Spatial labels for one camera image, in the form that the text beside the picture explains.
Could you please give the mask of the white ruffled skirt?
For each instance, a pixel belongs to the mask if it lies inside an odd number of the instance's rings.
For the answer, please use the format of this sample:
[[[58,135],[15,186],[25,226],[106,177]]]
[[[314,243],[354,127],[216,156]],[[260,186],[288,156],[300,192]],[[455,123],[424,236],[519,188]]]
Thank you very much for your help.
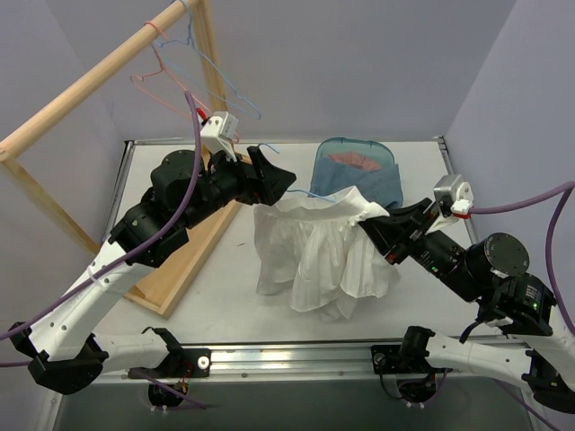
[[[257,293],[287,292],[296,312],[317,312],[325,321],[350,319],[358,301],[380,299],[400,281],[399,271],[360,225],[388,215],[355,186],[327,198],[293,197],[272,207],[257,206]]]

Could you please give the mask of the pink ruffled skirt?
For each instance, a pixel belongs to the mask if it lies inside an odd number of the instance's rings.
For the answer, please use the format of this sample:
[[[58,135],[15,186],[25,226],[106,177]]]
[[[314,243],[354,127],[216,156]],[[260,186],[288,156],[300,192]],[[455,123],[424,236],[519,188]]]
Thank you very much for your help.
[[[335,163],[344,164],[364,172],[375,172],[381,169],[379,163],[357,152],[329,154],[328,158]]]

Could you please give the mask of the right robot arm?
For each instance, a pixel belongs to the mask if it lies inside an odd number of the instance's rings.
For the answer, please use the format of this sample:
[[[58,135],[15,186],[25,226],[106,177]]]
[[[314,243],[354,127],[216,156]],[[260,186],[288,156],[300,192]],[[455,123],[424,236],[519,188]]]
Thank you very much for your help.
[[[530,391],[541,405],[574,411],[574,333],[559,300],[528,273],[529,255],[507,233],[464,248],[434,226],[440,204],[420,203],[361,222],[376,250],[392,265],[411,258],[467,303],[474,321],[453,339],[410,326],[398,349],[382,353],[378,374],[457,370]]]

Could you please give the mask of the blue wire hanger front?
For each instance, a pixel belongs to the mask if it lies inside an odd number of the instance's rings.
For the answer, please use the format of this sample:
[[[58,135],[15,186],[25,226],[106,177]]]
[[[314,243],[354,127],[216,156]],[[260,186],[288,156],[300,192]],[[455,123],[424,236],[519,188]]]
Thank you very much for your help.
[[[170,45],[181,45],[194,51],[199,57],[204,83],[201,84],[191,72],[185,70],[184,66],[177,65],[167,57],[162,57],[162,60],[176,73],[202,90],[207,95],[212,110],[232,109],[252,119],[261,119],[261,111],[257,106],[240,93],[220,68],[211,26],[209,2],[198,1],[192,5],[191,1],[171,1],[171,4],[178,4],[184,8],[184,16],[187,18],[186,36],[183,39],[167,38],[155,41],[154,46],[160,49]]]

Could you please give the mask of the blue wire hanger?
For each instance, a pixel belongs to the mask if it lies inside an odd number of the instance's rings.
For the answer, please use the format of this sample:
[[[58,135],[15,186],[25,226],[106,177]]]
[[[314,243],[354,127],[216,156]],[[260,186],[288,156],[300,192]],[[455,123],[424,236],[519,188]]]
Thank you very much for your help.
[[[171,1],[171,4],[178,4],[184,8],[184,16],[187,18],[186,36],[183,39],[167,38],[155,41],[154,46],[160,49],[170,45],[181,45],[194,51],[199,57],[204,83],[201,84],[191,72],[185,70],[184,66],[177,65],[167,57],[162,57],[162,60],[176,73],[202,90],[207,95],[212,110],[232,109],[252,119],[261,119],[261,111],[257,106],[240,93],[220,68],[211,26],[209,2],[198,1],[192,5],[191,1]]]
[[[261,146],[266,146],[271,151],[273,151],[275,154],[280,154],[280,150],[272,143],[262,142],[262,143],[258,143],[257,146],[258,146],[258,148]],[[321,200],[324,200],[324,201],[327,201],[330,203],[336,203],[337,202],[337,200],[334,198],[330,198],[330,197],[326,197],[326,196],[320,196],[320,195],[313,193],[310,190],[305,190],[305,189],[294,189],[294,188],[292,188],[292,189],[287,189],[285,193],[290,193],[290,194],[302,193],[302,194],[305,194],[308,198],[319,198]]]

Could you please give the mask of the blue denim skirt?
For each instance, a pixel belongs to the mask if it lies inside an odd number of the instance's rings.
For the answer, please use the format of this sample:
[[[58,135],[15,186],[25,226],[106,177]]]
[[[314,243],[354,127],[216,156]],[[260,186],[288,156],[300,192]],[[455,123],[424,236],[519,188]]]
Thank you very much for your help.
[[[328,196],[351,186],[355,186],[366,200],[381,207],[396,209],[403,206],[403,188],[397,164],[371,172],[327,158],[315,164],[310,184],[310,191],[314,194]]]

